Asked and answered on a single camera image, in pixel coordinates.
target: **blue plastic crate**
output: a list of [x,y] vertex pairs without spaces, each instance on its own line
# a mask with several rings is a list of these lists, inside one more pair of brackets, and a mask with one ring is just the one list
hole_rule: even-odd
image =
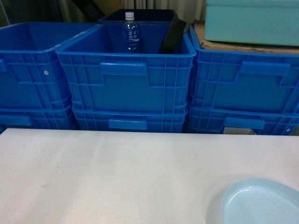
[[126,12],[134,12],[135,21],[168,21],[171,22],[177,16],[174,10],[170,9],[119,9],[110,15],[103,17],[100,21],[125,21]]
[[290,135],[299,125],[299,115],[242,112],[190,107],[189,133],[221,134],[225,127],[250,128],[261,135]]
[[0,108],[0,133],[7,128],[79,129],[71,106],[58,110]]
[[94,26],[26,22],[0,28],[0,108],[68,107],[71,92],[55,49]]
[[299,114],[299,55],[204,50],[192,26],[190,37],[191,106]]
[[184,113],[192,59],[184,35],[175,54],[158,54],[169,22],[139,23],[141,54],[124,53],[122,22],[105,22],[56,50],[76,110]]
[[73,111],[81,130],[159,133],[181,133],[187,114],[186,112],[174,115],[89,110]]

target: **table surface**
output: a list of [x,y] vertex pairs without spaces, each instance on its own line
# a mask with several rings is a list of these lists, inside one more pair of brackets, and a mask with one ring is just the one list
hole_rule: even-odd
[[5,224],[221,224],[233,183],[299,190],[299,137],[7,129]]

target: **crate handle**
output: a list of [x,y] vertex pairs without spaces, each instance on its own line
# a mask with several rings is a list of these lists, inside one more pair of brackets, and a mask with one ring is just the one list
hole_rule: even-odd
[[239,69],[239,73],[285,76],[288,74],[289,69],[290,64],[287,63],[260,63],[243,61]]
[[109,128],[130,129],[130,130],[147,130],[148,124],[146,120],[127,120],[113,119],[108,120]]
[[112,63],[101,62],[100,73],[102,75],[117,76],[146,76],[146,63]]
[[22,125],[22,126],[31,126],[32,121],[30,116],[22,115],[0,115],[0,124],[1,125]]
[[244,118],[226,118],[224,120],[225,127],[251,128],[263,129],[265,125],[264,120],[258,119],[244,119]]
[[8,71],[7,63],[4,58],[0,58],[0,72]]

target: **light blue box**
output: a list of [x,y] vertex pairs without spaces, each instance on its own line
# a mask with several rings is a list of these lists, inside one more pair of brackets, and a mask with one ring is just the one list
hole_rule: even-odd
[[299,46],[299,0],[207,0],[205,39]]

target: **plastic plate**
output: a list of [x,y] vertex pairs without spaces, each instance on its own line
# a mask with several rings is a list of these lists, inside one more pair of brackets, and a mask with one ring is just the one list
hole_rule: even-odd
[[246,179],[227,189],[224,224],[299,224],[299,191],[266,179]]

